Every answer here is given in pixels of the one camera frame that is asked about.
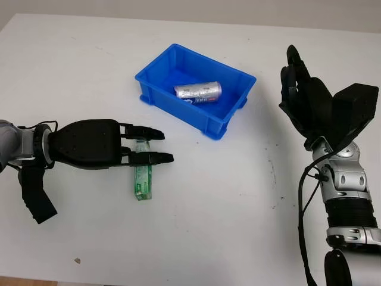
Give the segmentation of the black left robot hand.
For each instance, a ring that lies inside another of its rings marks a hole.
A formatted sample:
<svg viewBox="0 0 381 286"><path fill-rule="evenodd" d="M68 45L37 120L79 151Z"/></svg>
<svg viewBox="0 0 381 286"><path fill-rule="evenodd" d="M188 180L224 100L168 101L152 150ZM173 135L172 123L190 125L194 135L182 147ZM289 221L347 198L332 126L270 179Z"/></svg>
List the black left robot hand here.
<svg viewBox="0 0 381 286"><path fill-rule="evenodd" d="M154 166L171 163L170 153L133 151L121 140L163 140L157 129L119 123L113 119L89 119L71 123L48 136L49 156L53 161L79 169L108 169L119 166Z"/></svg>

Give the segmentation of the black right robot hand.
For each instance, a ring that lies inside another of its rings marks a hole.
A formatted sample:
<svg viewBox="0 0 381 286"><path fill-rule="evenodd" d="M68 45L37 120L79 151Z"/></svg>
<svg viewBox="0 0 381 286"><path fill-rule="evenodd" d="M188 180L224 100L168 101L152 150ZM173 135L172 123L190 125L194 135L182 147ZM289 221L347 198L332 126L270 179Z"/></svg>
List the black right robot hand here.
<svg viewBox="0 0 381 286"><path fill-rule="evenodd" d="M305 149L311 151L316 140L326 136L332 96L319 78L310 76L294 45L289 45L286 56L288 65L280 72L282 99L279 107L306 139Z"/></svg>

